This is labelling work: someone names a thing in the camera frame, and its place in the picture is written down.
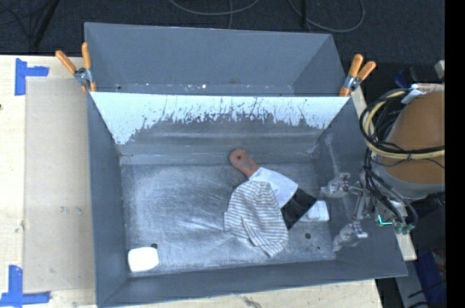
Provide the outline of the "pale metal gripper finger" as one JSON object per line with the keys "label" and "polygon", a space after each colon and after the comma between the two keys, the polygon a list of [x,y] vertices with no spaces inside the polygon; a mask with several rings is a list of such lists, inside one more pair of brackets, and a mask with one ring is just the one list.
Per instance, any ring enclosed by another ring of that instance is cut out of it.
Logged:
{"label": "pale metal gripper finger", "polygon": [[325,186],[320,188],[322,198],[343,198],[349,192],[350,174],[342,172],[337,174]]}
{"label": "pale metal gripper finger", "polygon": [[364,231],[359,221],[353,221],[344,226],[332,241],[332,251],[340,251],[346,246],[356,246],[365,240],[368,233]]}

